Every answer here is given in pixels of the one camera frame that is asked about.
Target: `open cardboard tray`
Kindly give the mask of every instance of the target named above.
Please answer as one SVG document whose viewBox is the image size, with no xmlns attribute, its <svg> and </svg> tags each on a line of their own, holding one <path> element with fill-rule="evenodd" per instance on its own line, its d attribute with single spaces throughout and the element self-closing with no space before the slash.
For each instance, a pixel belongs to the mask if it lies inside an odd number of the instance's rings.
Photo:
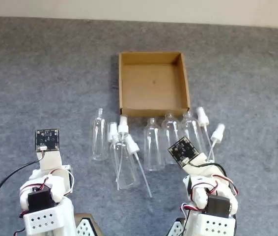
<svg viewBox="0 0 278 236">
<path fill-rule="evenodd" d="M 190 108 L 184 56 L 180 52 L 119 54 L 119 105 L 123 115 L 176 116 Z"/>
</svg>

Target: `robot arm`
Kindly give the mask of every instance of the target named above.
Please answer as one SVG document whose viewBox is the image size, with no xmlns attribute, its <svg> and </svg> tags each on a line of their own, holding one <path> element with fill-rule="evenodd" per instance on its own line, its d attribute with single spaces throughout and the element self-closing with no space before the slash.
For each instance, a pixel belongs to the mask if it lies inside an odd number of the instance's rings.
<svg viewBox="0 0 278 236">
<path fill-rule="evenodd" d="M 59 130 L 37 130 L 35 150 L 40 169 L 33 170 L 20 187 L 21 216 L 27 236 L 76 236 L 72 202 L 74 178 L 70 166 L 62 165 L 59 152 Z"/>
<path fill-rule="evenodd" d="M 223 167 L 207 162 L 207 156 L 199 153 L 185 137 L 168 150 L 188 174 L 183 182 L 190 200 L 181 206 L 185 221 L 176 220 L 168 235 L 175 235 L 178 229 L 180 236 L 234 236 L 237 189 Z"/>
<path fill-rule="evenodd" d="M 184 178 L 183 182 L 190 200 L 193 201 L 199 209 L 205 209 L 208 202 L 207 191 L 209 190 L 210 194 L 228 198 L 231 205 L 230 214 L 236 214 L 238 209 L 238 202 L 235 198 L 237 195 L 236 187 L 217 166 L 196 167 L 207 164 L 205 160 L 206 155 L 201 153 L 183 167 L 184 171 L 189 174 Z M 235 188 L 234 193 L 230 188 L 230 183 L 232 188 Z"/>
</svg>

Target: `white bottle cap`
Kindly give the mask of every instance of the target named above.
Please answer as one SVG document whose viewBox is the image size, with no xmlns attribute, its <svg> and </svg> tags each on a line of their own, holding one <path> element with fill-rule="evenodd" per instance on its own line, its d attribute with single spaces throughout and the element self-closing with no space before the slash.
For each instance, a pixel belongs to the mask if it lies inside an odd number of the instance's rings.
<svg viewBox="0 0 278 236">
<path fill-rule="evenodd" d="M 127 116 L 121 115 L 119 120 L 119 126 L 118 126 L 118 132 L 119 133 L 129 133 L 129 127 L 127 124 Z"/>
<path fill-rule="evenodd" d="M 128 134 L 125 137 L 125 142 L 127 145 L 127 151 L 130 155 L 134 154 L 135 152 L 138 152 L 140 149 L 138 147 L 138 145 L 136 144 L 136 142 L 133 140 L 133 137 L 131 137 L 130 134 Z"/>
<path fill-rule="evenodd" d="M 209 118 L 207 117 L 206 113 L 204 112 L 203 107 L 198 107 L 196 109 L 198 115 L 198 122 L 199 126 L 204 127 L 209 125 Z"/>
<path fill-rule="evenodd" d="M 213 132 L 211 136 L 211 141 L 212 142 L 215 141 L 217 144 L 219 144 L 223 139 L 224 130 L 225 130 L 225 125 L 221 123 L 218 124 L 216 130 Z"/>
<path fill-rule="evenodd" d="M 117 131 L 117 123 L 116 122 L 111 122 L 109 125 L 109 135 L 108 135 L 108 142 L 112 142 L 113 140 L 113 135 L 118 135 Z"/>
</svg>

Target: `red wire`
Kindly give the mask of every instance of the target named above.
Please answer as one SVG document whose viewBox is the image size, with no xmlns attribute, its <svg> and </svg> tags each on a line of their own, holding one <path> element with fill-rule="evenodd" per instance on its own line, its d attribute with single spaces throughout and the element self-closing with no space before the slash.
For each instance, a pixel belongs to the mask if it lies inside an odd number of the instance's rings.
<svg viewBox="0 0 278 236">
<path fill-rule="evenodd" d="M 227 177 L 224 177 L 224 176 L 220 176 L 220 175 L 212 175 L 212 176 L 217 176 L 219 178 L 222 178 L 222 179 L 228 181 L 234 187 L 234 190 L 235 190 L 236 194 L 238 194 L 238 189 L 237 189 L 237 187 L 235 186 L 234 182 L 231 179 L 229 179 Z"/>
<path fill-rule="evenodd" d="M 193 207 L 193 206 L 183 206 L 183 209 L 187 209 L 187 210 L 195 210 L 195 211 L 202 211 L 201 209 L 197 208 L 197 207 Z"/>
<path fill-rule="evenodd" d="M 190 199 L 191 199 L 191 201 L 193 201 L 193 189 L 194 189 L 194 187 L 196 187 L 197 185 L 200 185 L 200 184 L 208 184 L 208 185 L 210 185 L 214 188 L 214 186 L 210 183 L 205 183 L 205 182 L 196 183 L 190 190 Z"/>
<path fill-rule="evenodd" d="M 216 189 L 218 188 L 218 182 L 216 181 L 217 185 L 209 192 L 209 194 L 212 194 L 216 191 Z"/>
</svg>

